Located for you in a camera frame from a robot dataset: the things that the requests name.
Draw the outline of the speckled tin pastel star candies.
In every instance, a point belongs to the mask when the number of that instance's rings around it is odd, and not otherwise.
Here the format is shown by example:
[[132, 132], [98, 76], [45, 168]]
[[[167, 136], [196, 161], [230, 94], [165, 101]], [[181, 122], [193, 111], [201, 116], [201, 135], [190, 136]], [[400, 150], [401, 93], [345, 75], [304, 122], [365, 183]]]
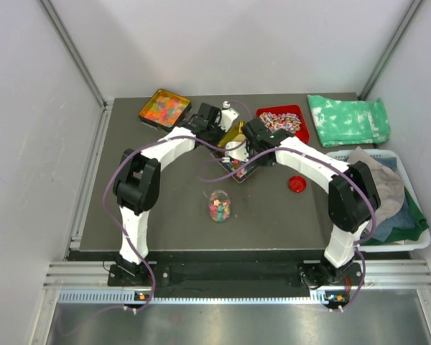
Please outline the speckled tin pastel star candies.
[[230, 128], [223, 128], [221, 125], [215, 126], [216, 137], [215, 145], [221, 151], [211, 149], [210, 152], [222, 168], [227, 173], [232, 173], [232, 178], [237, 183], [242, 183], [249, 178], [259, 167], [257, 162], [250, 163], [242, 167], [251, 159], [251, 153], [248, 150], [247, 138], [242, 132], [245, 121], [236, 121]]

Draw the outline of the clear glass jar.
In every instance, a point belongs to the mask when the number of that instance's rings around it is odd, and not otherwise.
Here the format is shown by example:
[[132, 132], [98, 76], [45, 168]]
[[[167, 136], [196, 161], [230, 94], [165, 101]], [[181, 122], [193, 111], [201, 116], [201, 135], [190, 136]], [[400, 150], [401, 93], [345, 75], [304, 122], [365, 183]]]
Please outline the clear glass jar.
[[216, 190], [208, 199], [210, 217], [218, 223], [227, 221], [231, 216], [231, 199], [227, 192]]

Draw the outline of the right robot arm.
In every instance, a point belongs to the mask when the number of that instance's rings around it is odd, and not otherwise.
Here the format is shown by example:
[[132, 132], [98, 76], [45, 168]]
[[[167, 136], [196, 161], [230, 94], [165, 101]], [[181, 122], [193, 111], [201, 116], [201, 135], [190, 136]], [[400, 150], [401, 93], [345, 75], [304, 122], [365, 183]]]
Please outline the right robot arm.
[[368, 165], [333, 159], [284, 129], [270, 132], [260, 119], [245, 123], [242, 132], [251, 162], [290, 167], [312, 183], [317, 214], [332, 226], [318, 282], [338, 284], [364, 241], [363, 232], [376, 228], [381, 200]]

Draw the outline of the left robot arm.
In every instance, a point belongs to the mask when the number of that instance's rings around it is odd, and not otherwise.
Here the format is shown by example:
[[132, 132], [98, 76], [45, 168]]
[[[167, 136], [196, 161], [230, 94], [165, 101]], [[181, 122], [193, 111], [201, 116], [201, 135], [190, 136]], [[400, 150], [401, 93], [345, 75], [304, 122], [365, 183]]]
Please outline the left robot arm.
[[149, 253], [148, 218], [159, 198], [161, 172], [198, 144], [218, 150], [216, 145], [237, 117], [230, 115], [228, 109], [202, 103], [196, 114], [160, 140], [124, 152], [108, 187], [116, 196], [121, 214], [121, 220], [116, 222], [122, 233], [116, 263], [131, 284], [140, 285], [148, 278], [149, 269], [145, 262]]

